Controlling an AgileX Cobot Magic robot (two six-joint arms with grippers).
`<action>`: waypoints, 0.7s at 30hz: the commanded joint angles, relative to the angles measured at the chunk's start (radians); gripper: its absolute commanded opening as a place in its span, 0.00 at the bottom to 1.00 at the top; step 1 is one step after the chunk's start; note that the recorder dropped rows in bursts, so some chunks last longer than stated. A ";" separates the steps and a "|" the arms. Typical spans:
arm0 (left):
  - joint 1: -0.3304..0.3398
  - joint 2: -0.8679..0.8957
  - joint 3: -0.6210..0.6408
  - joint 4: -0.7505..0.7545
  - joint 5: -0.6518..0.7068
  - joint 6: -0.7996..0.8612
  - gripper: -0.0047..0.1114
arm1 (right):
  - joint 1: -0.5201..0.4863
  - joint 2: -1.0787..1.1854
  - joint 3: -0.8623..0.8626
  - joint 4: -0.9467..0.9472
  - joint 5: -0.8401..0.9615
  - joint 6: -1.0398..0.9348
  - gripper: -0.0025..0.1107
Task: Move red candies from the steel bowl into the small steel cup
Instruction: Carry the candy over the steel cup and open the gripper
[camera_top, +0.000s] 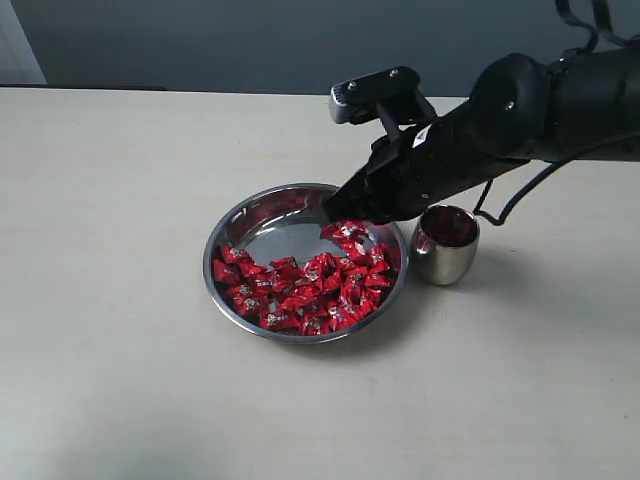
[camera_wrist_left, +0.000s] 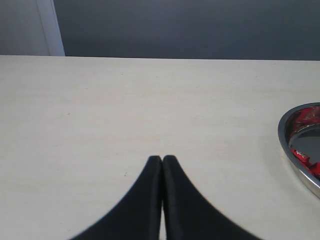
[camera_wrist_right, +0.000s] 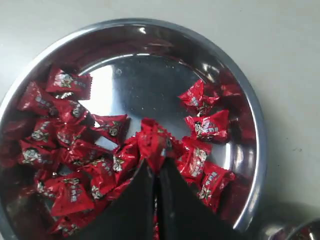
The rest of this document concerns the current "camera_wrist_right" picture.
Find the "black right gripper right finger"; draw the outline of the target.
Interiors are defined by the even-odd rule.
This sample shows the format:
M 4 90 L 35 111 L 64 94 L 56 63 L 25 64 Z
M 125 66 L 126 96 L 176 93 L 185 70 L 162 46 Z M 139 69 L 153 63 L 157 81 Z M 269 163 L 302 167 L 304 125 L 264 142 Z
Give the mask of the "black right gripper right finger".
M 161 240 L 244 240 L 191 191 L 172 158 L 159 172 L 158 224 Z

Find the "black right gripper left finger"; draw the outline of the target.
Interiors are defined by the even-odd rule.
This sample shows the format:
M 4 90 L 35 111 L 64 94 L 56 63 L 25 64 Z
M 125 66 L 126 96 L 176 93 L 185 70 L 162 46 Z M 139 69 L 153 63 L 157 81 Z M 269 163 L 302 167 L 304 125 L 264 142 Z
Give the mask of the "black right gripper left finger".
M 73 240 L 151 240 L 155 175 L 143 161 L 122 194 Z

